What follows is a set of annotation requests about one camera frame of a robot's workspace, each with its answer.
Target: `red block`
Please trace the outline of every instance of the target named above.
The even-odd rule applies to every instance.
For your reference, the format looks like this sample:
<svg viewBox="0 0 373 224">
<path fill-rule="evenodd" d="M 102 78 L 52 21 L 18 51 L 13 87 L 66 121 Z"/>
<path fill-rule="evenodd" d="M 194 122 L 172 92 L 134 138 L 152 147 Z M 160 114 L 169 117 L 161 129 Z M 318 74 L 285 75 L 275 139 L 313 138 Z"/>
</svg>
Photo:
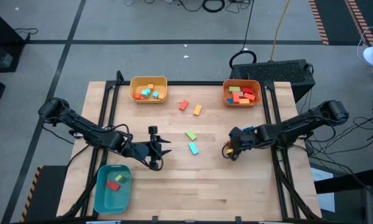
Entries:
<svg viewBox="0 0 373 224">
<path fill-rule="evenodd" d="M 238 93 L 232 93 L 233 94 L 233 99 L 234 99 L 234 103 L 239 103 L 239 97 L 238 97 Z"/>
<path fill-rule="evenodd" d="M 249 87 L 243 87 L 242 88 L 242 92 L 244 93 L 249 93 L 249 94 L 254 94 L 254 91 L 252 88 L 249 88 Z"/>
<path fill-rule="evenodd" d="M 244 97 L 246 97 L 247 99 L 250 99 L 252 101 L 255 100 L 255 96 L 254 95 L 251 95 L 251 94 L 248 94 L 248 93 L 244 93 Z"/>
<path fill-rule="evenodd" d="M 118 189 L 120 189 L 120 186 L 116 182 L 114 182 L 112 180 L 109 180 L 107 182 L 107 187 L 110 188 L 110 189 L 112 189 L 112 190 L 114 190 L 114 191 L 117 191 Z"/>
<path fill-rule="evenodd" d="M 180 110 L 185 110 L 189 102 L 187 100 L 182 101 L 181 105 L 179 106 Z"/>
</svg>

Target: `gray carpet floor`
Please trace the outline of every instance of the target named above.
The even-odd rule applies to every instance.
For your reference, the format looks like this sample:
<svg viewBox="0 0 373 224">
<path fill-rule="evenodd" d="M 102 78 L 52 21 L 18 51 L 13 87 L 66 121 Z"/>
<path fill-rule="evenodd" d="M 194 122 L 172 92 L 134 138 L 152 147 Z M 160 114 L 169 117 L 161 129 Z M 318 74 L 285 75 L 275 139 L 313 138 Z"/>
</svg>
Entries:
<svg viewBox="0 0 373 224">
<path fill-rule="evenodd" d="M 0 16 L 13 28 L 38 28 L 39 33 L 33 35 L 32 40 L 66 40 L 79 4 L 80 0 L 1 0 Z M 199 1 L 185 1 L 191 9 L 199 4 Z M 273 40 L 284 5 L 284 0 L 256 0 L 248 39 Z M 176 2 L 168 4 L 160 0 L 154 4 L 136 1 L 130 7 L 120 0 L 86 0 L 74 39 L 243 40 L 248 12 L 209 14 L 201 10 L 191 13 Z M 308 0 L 291 2 L 278 39 L 321 40 Z M 0 82 L 6 85 L 0 101 L 0 221 L 38 121 L 37 110 L 47 96 L 64 47 L 64 44 L 29 44 L 17 71 L 0 73 Z M 169 80 L 224 80 L 230 75 L 229 58 L 240 48 L 239 44 L 71 45 L 55 96 L 65 98 L 75 111 L 81 111 L 88 82 L 113 80 L 117 70 L 122 71 L 126 80 L 140 75 L 165 75 Z M 271 45 L 246 45 L 246 48 L 258 55 L 258 62 L 270 58 Z M 334 99 L 342 101 L 351 118 L 372 117 L 372 69 L 356 58 L 355 47 L 277 45 L 273 59 L 301 58 L 315 68 L 316 86 L 310 107 Z M 250 61 L 249 57 L 240 57 L 235 63 Z M 303 111 L 308 109 L 308 102 L 309 99 Z M 304 98 L 297 104 L 298 111 L 303 104 Z M 351 124 L 352 119 L 336 130 L 340 133 Z M 63 126 L 55 128 L 61 136 L 66 136 L 67 131 Z M 318 139 L 326 139 L 331 131 L 320 128 L 315 134 Z M 328 152 L 363 146 L 371 135 L 370 130 L 357 129 L 329 147 Z M 37 166 L 65 165 L 71 149 L 71 145 L 42 132 L 11 219 L 13 222 L 21 217 Z M 373 144 L 360 151 L 331 157 L 355 172 L 372 169 Z"/>
</svg>

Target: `wooden table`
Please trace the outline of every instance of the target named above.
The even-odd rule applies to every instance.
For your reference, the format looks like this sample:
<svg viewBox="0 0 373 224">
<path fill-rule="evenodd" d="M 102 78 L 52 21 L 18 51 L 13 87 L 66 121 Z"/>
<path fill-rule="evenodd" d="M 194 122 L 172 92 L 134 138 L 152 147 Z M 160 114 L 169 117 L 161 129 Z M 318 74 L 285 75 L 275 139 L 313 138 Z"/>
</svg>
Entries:
<svg viewBox="0 0 373 224">
<path fill-rule="evenodd" d="M 82 116 L 98 123 L 105 82 L 90 82 Z M 275 83 L 281 119 L 297 115 L 290 83 Z M 134 134 L 134 142 L 149 141 L 148 126 L 158 126 L 163 144 L 172 152 L 164 157 L 163 170 L 151 171 L 134 159 L 109 152 L 107 164 L 125 164 L 131 169 L 131 199 L 121 214 L 99 215 L 99 219 L 151 220 L 211 220 L 243 221 L 281 220 L 275 174 L 269 149 L 243 152 L 235 162 L 224 159 L 222 146 L 234 127 L 246 128 L 265 124 L 263 105 L 253 108 L 227 108 L 222 104 L 221 86 L 169 86 L 165 103 L 139 105 L 130 99 L 129 86 L 120 86 L 114 124 L 127 123 Z M 185 111 L 178 109 L 188 100 Z M 268 92 L 272 121 L 275 120 Z M 200 116 L 194 116 L 197 104 L 202 105 Z M 106 112 L 108 120 L 110 107 Z M 192 155 L 186 130 L 197 135 L 199 153 Z M 85 146 L 75 141 L 72 155 Z M 92 149 L 79 155 L 71 164 L 64 183 L 57 215 L 69 210 L 85 188 Z M 305 151 L 289 150 L 295 189 L 312 211 L 321 217 L 311 169 Z M 88 207 L 92 214 L 93 190 Z M 292 217 L 290 195 L 285 189 L 288 216 Z"/>
</svg>

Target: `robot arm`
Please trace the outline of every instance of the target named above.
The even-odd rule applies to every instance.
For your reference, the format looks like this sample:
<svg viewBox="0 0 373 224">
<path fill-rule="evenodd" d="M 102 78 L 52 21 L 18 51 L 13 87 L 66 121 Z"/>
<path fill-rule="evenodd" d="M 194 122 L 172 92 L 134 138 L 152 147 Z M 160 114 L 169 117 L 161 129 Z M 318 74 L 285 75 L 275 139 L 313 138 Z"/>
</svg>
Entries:
<svg viewBox="0 0 373 224">
<path fill-rule="evenodd" d="M 157 126 L 149 127 L 150 141 L 132 142 L 133 135 L 130 134 L 127 125 L 121 124 L 109 128 L 99 127 L 70 109 L 68 102 L 60 98 L 53 98 L 44 103 L 38 114 L 44 119 L 45 123 L 53 124 L 53 126 L 63 123 L 76 132 L 83 134 L 86 142 L 93 147 L 102 147 L 123 157 L 135 158 L 151 170 L 159 171 L 161 167 L 158 166 L 157 161 L 171 151 L 161 150 L 160 143 L 169 141 L 163 140 L 156 135 Z M 120 126 L 125 126 L 127 133 L 115 131 L 115 128 Z M 145 160 L 148 156 L 151 158 L 149 164 Z"/>
<path fill-rule="evenodd" d="M 230 142 L 227 145 L 226 153 L 222 152 L 222 154 L 234 161 L 242 151 L 252 148 L 263 149 L 274 144 L 280 147 L 289 147 L 297 140 L 298 136 L 306 134 L 308 138 L 312 135 L 312 130 L 322 125 L 344 124 L 348 117 L 348 112 L 342 103 L 332 100 L 325 101 L 316 108 L 278 124 L 263 124 L 253 129 L 244 130 L 234 127 L 229 133 Z"/>
</svg>

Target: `teal bowl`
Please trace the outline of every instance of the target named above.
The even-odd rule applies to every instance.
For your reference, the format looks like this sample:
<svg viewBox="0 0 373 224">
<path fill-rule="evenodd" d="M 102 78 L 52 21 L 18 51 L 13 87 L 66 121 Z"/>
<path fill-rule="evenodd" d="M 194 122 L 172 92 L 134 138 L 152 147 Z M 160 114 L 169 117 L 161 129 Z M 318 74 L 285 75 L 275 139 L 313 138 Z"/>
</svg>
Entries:
<svg viewBox="0 0 373 224">
<path fill-rule="evenodd" d="M 115 178 L 121 175 L 123 180 Z M 107 182 L 112 180 L 120 185 L 118 191 L 108 188 Z M 125 165 L 105 165 L 99 169 L 95 194 L 94 209 L 98 213 L 124 212 L 130 202 L 131 171 Z"/>
</svg>

